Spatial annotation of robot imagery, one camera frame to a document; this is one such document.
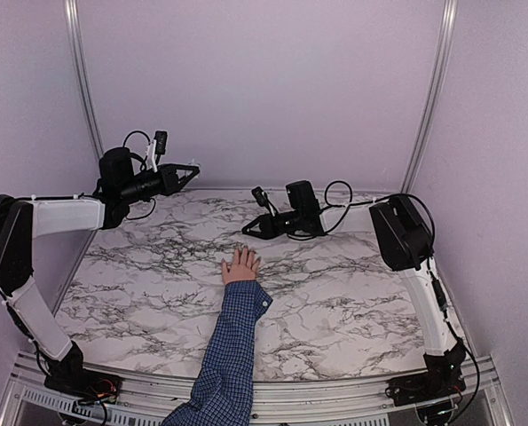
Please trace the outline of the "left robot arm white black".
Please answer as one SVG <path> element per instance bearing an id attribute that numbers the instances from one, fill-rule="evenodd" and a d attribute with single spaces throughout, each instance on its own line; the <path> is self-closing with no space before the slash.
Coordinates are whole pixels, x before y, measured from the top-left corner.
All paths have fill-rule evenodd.
<path id="1" fill-rule="evenodd" d="M 34 239 L 56 233 L 114 229 L 132 204 L 180 192 L 201 169 L 196 164 L 158 164 L 155 154 L 136 172 L 137 155 L 116 147 L 99 160 L 100 177 L 90 197 L 14 198 L 0 194 L 0 296 L 18 329 L 33 342 L 48 364 L 46 387 L 82 398 L 117 377 L 83 366 L 83 353 L 64 332 L 35 284 Z"/>

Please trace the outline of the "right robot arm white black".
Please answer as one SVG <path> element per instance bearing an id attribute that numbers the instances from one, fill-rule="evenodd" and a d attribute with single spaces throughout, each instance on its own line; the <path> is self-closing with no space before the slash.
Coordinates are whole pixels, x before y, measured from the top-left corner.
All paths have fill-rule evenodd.
<path id="1" fill-rule="evenodd" d="M 307 241 L 336 230 L 374 232 L 383 262 L 398 274 L 422 328 L 425 372 L 388 381 L 386 395 L 395 406 L 459 395 L 466 389 L 461 365 L 468 349 L 449 316 L 448 296 L 435 265 L 435 224 L 423 202 L 409 193 L 394 193 L 367 201 L 319 201 L 311 183 L 286 186 L 291 209 L 279 211 L 267 192 L 251 193 L 266 211 L 248 222 L 242 233 L 272 240 L 281 235 Z"/>

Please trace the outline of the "blue checked shirt forearm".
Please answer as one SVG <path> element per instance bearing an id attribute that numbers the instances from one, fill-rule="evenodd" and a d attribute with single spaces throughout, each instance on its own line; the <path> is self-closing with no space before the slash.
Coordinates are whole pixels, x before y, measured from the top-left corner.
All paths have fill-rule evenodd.
<path id="1" fill-rule="evenodd" d="M 190 398 L 164 425 L 248 425 L 253 405 L 256 323 L 272 298 L 255 280 L 225 286 L 215 330 Z"/>

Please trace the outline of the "person's bare hand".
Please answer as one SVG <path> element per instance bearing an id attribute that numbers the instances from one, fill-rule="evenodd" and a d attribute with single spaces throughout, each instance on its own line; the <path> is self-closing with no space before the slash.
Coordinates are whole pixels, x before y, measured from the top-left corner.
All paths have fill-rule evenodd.
<path id="1" fill-rule="evenodd" d="M 253 248 L 244 246 L 242 249 L 236 248 L 232 255 L 232 261 L 221 262 L 221 275 L 225 286 L 237 281 L 256 280 L 261 258 L 256 258 L 256 251 Z"/>

